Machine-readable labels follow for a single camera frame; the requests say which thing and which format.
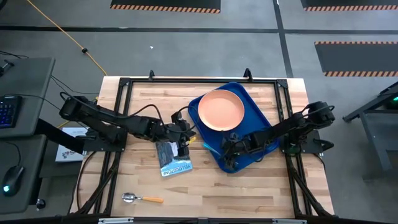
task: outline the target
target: concrete floor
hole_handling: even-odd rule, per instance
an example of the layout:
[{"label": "concrete floor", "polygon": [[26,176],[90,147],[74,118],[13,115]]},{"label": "concrete floor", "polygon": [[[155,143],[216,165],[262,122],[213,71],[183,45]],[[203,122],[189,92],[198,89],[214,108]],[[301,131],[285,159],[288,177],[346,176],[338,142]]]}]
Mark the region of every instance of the concrete floor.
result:
[{"label": "concrete floor", "polygon": [[[277,29],[272,0],[223,0],[220,15],[178,12],[123,11],[109,9],[110,0],[35,0],[54,21],[69,27],[220,28],[255,29],[236,32],[71,32],[88,48],[110,75],[158,75],[240,77],[246,67],[256,77],[286,77],[278,34],[257,33]],[[285,29],[369,30],[372,35],[287,34],[293,76],[304,78],[310,101],[335,105],[337,120],[322,129],[323,139],[335,143],[325,153],[326,176],[333,207],[343,218],[396,223],[397,182],[364,182],[362,175],[378,170],[362,124],[340,119],[373,99],[397,78],[324,77],[314,41],[398,40],[398,35],[378,35],[377,30],[397,33],[398,11],[304,12],[300,0],[279,0]],[[9,1],[0,12],[0,26],[51,26],[25,0]],[[99,91],[102,73],[75,44],[60,32],[0,31],[0,50],[30,57],[55,57],[53,75],[77,91]],[[60,91],[50,84],[47,99],[62,105]],[[41,117],[58,125],[57,110],[45,104]],[[0,220],[66,214],[76,177],[45,180],[40,196],[48,207]]]}]

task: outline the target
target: book cover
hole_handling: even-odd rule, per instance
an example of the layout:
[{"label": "book cover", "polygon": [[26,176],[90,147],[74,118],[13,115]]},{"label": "book cover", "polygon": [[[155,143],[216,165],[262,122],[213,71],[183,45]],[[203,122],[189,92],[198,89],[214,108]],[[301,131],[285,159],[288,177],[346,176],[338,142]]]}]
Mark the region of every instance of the book cover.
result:
[{"label": "book cover", "polygon": [[190,157],[178,156],[178,146],[176,142],[157,142],[155,145],[162,177],[192,170]]},{"label": "book cover", "polygon": [[[86,135],[87,129],[85,128],[62,128],[64,133],[67,133],[73,137]],[[83,155],[73,152],[67,149],[65,146],[58,145],[57,155],[55,157],[55,162],[76,162],[82,161],[86,152]]]}]

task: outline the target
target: orange plate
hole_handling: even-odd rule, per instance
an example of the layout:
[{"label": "orange plate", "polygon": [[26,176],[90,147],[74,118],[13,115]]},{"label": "orange plate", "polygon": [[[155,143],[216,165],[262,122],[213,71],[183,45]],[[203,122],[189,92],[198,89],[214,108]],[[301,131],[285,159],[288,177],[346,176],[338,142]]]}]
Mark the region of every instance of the orange plate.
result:
[{"label": "orange plate", "polygon": [[215,131],[229,131],[243,120],[244,106],[237,95],[228,90],[208,92],[199,102],[199,118]]}]

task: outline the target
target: wooden table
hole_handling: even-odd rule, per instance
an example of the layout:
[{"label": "wooden table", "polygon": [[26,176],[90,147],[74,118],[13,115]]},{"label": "wooden table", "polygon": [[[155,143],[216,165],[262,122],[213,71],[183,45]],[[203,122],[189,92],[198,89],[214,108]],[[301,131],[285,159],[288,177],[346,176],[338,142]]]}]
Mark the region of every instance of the wooden table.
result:
[{"label": "wooden table", "polygon": [[[120,77],[105,77],[98,104],[113,110]],[[308,104],[304,80],[287,79],[293,111]],[[219,87],[214,83],[135,83],[129,114],[148,104],[160,108],[165,123],[170,116],[198,96]],[[271,125],[279,122],[272,85],[244,84]],[[141,115],[157,117],[154,109]],[[184,119],[191,124],[188,112]],[[211,217],[211,218],[293,218],[293,206],[287,178],[285,158],[279,150],[268,154],[260,163],[253,163],[236,174],[223,172],[211,154],[201,145],[202,138],[190,149],[193,170],[180,175],[162,177],[155,144],[129,135],[126,150],[119,166],[112,216],[118,217]],[[83,204],[93,193],[100,179],[103,153],[89,161],[80,185]],[[303,154],[307,184],[324,208],[333,213],[331,198],[322,163],[312,154]],[[133,204],[121,200],[125,192],[162,197],[163,204],[138,201]],[[304,212],[302,193],[298,190],[300,208]],[[76,210],[75,203],[71,212]]]}]

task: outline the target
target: blue tray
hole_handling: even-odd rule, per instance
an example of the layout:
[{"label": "blue tray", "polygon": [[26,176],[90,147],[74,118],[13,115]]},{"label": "blue tray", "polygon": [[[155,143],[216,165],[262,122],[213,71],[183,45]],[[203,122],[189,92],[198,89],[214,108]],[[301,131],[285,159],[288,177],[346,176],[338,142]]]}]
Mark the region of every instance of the blue tray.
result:
[{"label": "blue tray", "polygon": [[[249,134],[253,131],[258,131],[271,126],[267,118],[263,115],[261,110],[258,108],[253,99],[249,96],[249,93],[247,93],[247,91],[244,89],[242,85],[236,82],[231,82],[217,88],[217,90],[228,90],[235,93],[243,102],[244,117],[241,124],[239,124],[236,128],[222,133],[208,128],[206,125],[202,123],[202,121],[197,122],[198,121],[197,112],[192,108],[188,109],[189,115],[191,116],[193,122],[196,124],[203,140],[205,140],[205,142],[209,146],[211,146],[214,150],[216,150],[220,154],[223,153],[221,150],[221,141],[223,140],[223,136],[229,136],[230,133],[237,133],[241,138],[242,136]],[[189,103],[189,106],[198,109],[199,101],[201,100],[202,97],[203,96],[200,96],[192,100]],[[265,154],[272,152],[278,147],[279,147],[279,140],[276,140],[272,144],[267,146]],[[211,154],[218,163],[218,166],[223,171],[227,173],[235,173],[253,163],[254,162],[253,159],[255,160],[259,159],[262,156],[262,151],[253,154],[252,158],[250,158],[248,155],[238,156],[238,158],[236,159],[236,162],[238,163],[236,165],[236,170],[226,169],[224,161],[222,159],[219,159],[220,156],[214,152],[211,152]]]}]

